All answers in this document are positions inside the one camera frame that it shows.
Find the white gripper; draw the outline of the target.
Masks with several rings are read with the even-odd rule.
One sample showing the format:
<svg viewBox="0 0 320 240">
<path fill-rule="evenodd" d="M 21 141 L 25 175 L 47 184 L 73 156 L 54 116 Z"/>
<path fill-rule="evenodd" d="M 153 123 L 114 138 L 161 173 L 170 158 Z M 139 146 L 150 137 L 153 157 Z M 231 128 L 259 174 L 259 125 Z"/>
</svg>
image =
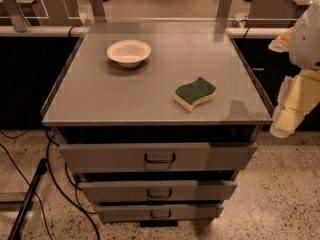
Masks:
<svg viewBox="0 0 320 240">
<path fill-rule="evenodd" d="M 268 48 L 283 53 L 289 50 L 292 64 L 304 69 L 295 77 L 286 76 L 280 86 L 277 106 L 272 116 L 270 133 L 287 138 L 320 103 L 320 0 L 313 0 L 297 20 Z"/>
</svg>

